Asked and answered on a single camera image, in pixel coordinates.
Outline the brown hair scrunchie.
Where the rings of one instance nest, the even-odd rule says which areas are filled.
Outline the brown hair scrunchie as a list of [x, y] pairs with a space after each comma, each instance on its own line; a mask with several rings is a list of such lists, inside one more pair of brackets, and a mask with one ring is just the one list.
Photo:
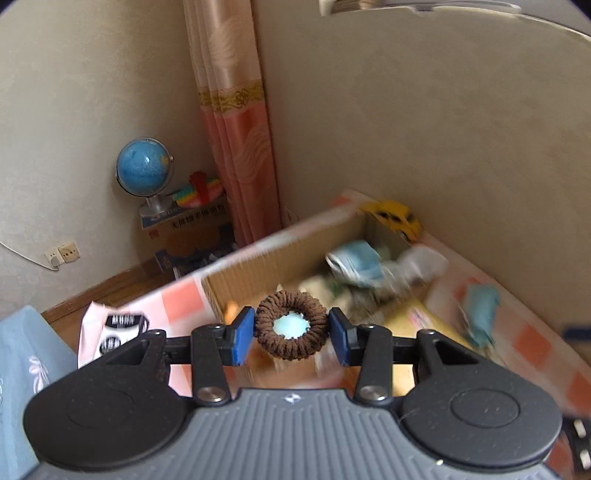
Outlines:
[[[288, 314], [297, 314], [308, 323], [295, 337], [277, 333], [274, 324]], [[329, 337], [327, 309], [308, 292], [280, 290], [267, 296], [256, 309], [254, 336], [260, 347], [286, 361], [304, 360], [324, 347]]]

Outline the blue face mask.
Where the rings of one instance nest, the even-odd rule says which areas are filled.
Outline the blue face mask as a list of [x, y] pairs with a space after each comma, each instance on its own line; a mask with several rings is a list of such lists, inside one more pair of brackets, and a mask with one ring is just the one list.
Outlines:
[[497, 288], [490, 284], [469, 284], [461, 303], [467, 335], [478, 349], [493, 343], [493, 328], [500, 304]]

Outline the checkered tablecloth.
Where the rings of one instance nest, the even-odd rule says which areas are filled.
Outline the checkered tablecloth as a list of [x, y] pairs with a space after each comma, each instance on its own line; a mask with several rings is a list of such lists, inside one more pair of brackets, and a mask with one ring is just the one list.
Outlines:
[[[332, 208], [290, 228], [301, 224], [318, 225], [322, 222], [334, 224], [353, 215], [360, 215], [359, 207], [368, 199], [359, 192], [346, 191], [335, 199]], [[253, 246], [266, 239], [244, 249], [252, 250]], [[452, 325], [463, 336], [463, 314], [460, 306], [468, 285], [492, 284], [494, 281], [434, 237], [427, 235], [424, 242], [442, 253], [450, 265], [440, 279], [413, 298], [419, 299], [432, 313]], [[144, 314], [151, 327], [163, 329], [170, 336], [184, 336], [197, 326], [221, 320], [211, 307], [202, 280], [206, 274], [217, 270], [218, 263], [228, 256], [124, 305], [124, 310]], [[568, 413], [589, 415], [589, 365], [501, 285], [496, 288], [500, 295], [500, 304], [493, 328], [494, 357], [502, 365], [550, 393]]]

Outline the open cardboard box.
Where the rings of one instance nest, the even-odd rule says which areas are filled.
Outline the open cardboard box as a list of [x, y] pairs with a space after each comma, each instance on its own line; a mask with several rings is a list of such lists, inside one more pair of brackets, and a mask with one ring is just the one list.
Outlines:
[[[334, 224], [301, 224], [243, 249], [218, 263], [204, 276], [202, 285], [219, 319], [243, 307], [256, 308], [277, 290], [300, 290], [329, 309], [339, 307], [361, 323], [380, 308], [374, 295], [339, 282], [325, 255], [356, 240], [366, 241], [385, 260], [394, 260], [409, 248], [408, 242], [373, 218], [353, 215]], [[245, 364], [229, 371], [231, 387], [352, 388], [358, 370], [339, 365], [331, 345], [301, 361], [270, 356], [256, 342]]]

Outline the blue mask in box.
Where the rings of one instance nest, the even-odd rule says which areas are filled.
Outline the blue mask in box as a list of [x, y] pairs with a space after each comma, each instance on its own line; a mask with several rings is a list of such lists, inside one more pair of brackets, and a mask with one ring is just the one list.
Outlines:
[[335, 248], [325, 261], [336, 279], [360, 288], [370, 288], [384, 279], [380, 254], [365, 240]]

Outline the white cloth in box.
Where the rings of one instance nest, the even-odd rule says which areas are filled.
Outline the white cloth in box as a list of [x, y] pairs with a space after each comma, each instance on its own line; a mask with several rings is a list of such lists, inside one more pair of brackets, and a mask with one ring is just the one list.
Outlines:
[[399, 256], [397, 263], [408, 282], [432, 282], [442, 277], [449, 267], [444, 255], [425, 245], [412, 246]]

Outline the black white carton box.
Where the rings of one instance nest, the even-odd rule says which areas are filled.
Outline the black white carton box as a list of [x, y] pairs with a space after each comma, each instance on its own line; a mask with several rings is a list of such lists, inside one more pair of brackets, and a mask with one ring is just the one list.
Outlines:
[[78, 367], [100, 358], [149, 329], [141, 313], [116, 310], [91, 303], [81, 323], [78, 341]]

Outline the cardboard box under globe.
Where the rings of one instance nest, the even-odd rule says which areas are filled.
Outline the cardboard box under globe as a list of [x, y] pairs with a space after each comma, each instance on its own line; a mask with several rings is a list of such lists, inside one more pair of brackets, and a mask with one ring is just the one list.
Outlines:
[[140, 225], [155, 255], [189, 259], [235, 241], [228, 201], [224, 196], [202, 207], [172, 207], [153, 217], [141, 217]]

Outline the yellow toy car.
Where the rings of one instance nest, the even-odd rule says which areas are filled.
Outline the yellow toy car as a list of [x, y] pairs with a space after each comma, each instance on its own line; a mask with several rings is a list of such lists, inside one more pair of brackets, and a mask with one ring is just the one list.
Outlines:
[[373, 201], [363, 204], [361, 210], [375, 217], [409, 243], [416, 243], [422, 237], [423, 226], [407, 205], [393, 200]]

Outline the rainbow pop toy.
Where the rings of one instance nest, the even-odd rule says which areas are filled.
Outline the rainbow pop toy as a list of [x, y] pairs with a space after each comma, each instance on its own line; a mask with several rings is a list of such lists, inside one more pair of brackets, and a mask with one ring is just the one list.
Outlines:
[[172, 194], [172, 199], [183, 209], [200, 208], [221, 197], [223, 193], [221, 180], [197, 171], [190, 175], [187, 186]]

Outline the blue floral cloth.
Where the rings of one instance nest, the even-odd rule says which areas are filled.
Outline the blue floral cloth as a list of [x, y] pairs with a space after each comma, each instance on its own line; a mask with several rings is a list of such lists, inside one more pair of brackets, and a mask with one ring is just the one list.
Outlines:
[[37, 465], [23, 429], [29, 400], [77, 368], [73, 350], [31, 306], [1, 321], [1, 477], [20, 479]]

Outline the blue desk globe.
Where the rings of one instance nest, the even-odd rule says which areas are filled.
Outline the blue desk globe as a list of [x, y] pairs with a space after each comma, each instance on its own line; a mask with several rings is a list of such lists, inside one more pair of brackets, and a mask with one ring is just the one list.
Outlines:
[[172, 200], [163, 195], [174, 173], [174, 159], [162, 142], [141, 137], [127, 143], [115, 163], [115, 179], [129, 195], [141, 198], [141, 217], [163, 214]]

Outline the pink patterned curtain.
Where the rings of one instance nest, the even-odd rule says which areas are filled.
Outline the pink patterned curtain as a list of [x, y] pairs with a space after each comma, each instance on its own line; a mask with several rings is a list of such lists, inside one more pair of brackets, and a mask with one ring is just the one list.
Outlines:
[[198, 102], [235, 236], [250, 244], [280, 230], [266, 92], [249, 1], [185, 1]]

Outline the white wall socket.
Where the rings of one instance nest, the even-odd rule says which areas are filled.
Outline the white wall socket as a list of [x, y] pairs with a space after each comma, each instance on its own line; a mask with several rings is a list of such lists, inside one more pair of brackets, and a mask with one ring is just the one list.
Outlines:
[[63, 264], [77, 261], [81, 255], [76, 244], [70, 241], [48, 249], [45, 257], [51, 267], [58, 269]]

